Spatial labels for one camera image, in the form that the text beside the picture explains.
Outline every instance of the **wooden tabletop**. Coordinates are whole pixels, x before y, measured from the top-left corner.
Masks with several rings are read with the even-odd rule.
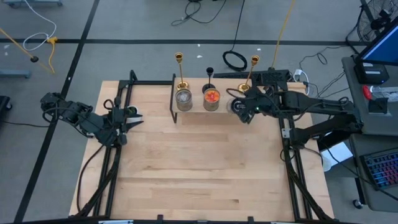
[[[96,113],[106,113],[103,101],[116,96],[117,86],[103,82]],[[139,108],[144,122],[127,134],[111,218],[153,220],[163,214],[166,220],[245,221],[253,216],[256,221],[293,221],[285,164],[279,159],[278,120],[258,114],[247,125],[234,114],[179,113],[174,124],[170,88],[133,86],[131,105]],[[303,91],[303,85],[289,83],[289,89]],[[296,122],[299,128],[310,125],[310,114]],[[315,141],[306,146],[318,150]],[[99,147],[89,139],[82,164]],[[320,157],[309,151],[301,155],[309,192],[333,217]],[[104,150],[84,173],[80,206],[98,186],[103,156]],[[70,214],[77,212],[75,200],[76,193]]]

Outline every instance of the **gray floor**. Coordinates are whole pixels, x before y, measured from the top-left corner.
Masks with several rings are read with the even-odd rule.
[[[229,0],[219,17],[211,24],[201,25],[188,21],[179,27],[170,22],[183,16],[186,0],[101,0],[88,38],[90,39],[232,39],[241,1]],[[93,0],[64,1],[63,7],[52,5],[35,8],[43,16],[57,23],[56,36],[60,39],[79,39],[88,18]],[[222,1],[204,0],[197,18],[211,18]],[[238,39],[276,40],[283,24],[289,0],[246,1]],[[342,41],[356,22],[359,0],[300,0],[296,2],[283,40]],[[51,32],[52,25],[36,17],[26,7],[11,9],[0,4],[0,25],[15,38],[25,38],[36,32]],[[14,108],[6,117],[9,121],[45,124],[41,117],[39,100],[47,92],[60,91],[68,73],[77,44],[57,44],[53,65],[56,75],[50,75],[30,63],[15,45],[0,44],[0,68],[29,69],[30,79],[0,79],[0,95],[12,98]],[[206,67],[215,72],[230,72],[222,61],[222,53],[230,45],[201,44],[86,44],[76,68],[68,99],[95,105],[103,80],[127,78],[134,69],[141,80],[170,80],[178,72],[175,52],[184,53],[183,68],[189,77],[205,77]],[[299,61],[326,46],[282,45],[277,68],[298,68]],[[256,69],[265,70],[272,62],[274,45],[237,45],[235,51],[246,58],[261,57]],[[44,45],[34,52],[46,62],[51,48]],[[342,72],[341,58],[352,51],[343,47],[327,50],[328,65],[316,58],[304,61],[303,69],[310,82],[323,88]],[[342,78],[325,94],[346,88]],[[349,91],[333,95],[331,99],[349,96]],[[314,122],[325,119],[313,116]],[[26,184],[32,172],[45,128],[31,128],[3,124],[0,129],[0,223],[12,222]],[[71,127],[60,123],[54,133],[47,158],[25,221],[66,217],[72,201],[78,170],[86,139]],[[395,223],[398,214],[373,212],[368,208],[356,210],[351,206],[356,198],[353,179],[328,177],[328,187],[336,218],[358,223]]]

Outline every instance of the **blue screen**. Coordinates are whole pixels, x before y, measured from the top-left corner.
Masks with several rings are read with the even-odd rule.
[[[363,60],[398,63],[398,26],[364,54]]]

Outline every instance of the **gold candle holder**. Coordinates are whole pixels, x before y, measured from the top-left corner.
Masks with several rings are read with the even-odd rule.
[[[182,57],[183,57],[183,54],[181,52],[175,53],[175,59],[180,67],[180,76],[181,76],[181,82],[178,83],[177,90],[189,88],[189,84],[187,82],[185,82],[182,78],[182,66],[181,66]]]
[[[245,83],[239,84],[239,86],[238,86],[238,90],[239,91],[245,92],[245,91],[247,91],[250,88],[250,86],[248,84],[248,81],[250,79],[250,76],[251,76],[251,73],[253,71],[253,68],[254,68],[255,65],[257,65],[258,61],[260,61],[260,57],[258,55],[253,55],[251,57],[251,68],[250,68],[250,72],[249,72],[248,78],[246,79]]]

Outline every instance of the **orange objects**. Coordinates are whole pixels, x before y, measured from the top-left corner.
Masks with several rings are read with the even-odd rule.
[[[216,90],[209,90],[205,93],[205,100],[210,103],[220,100],[220,93]]]

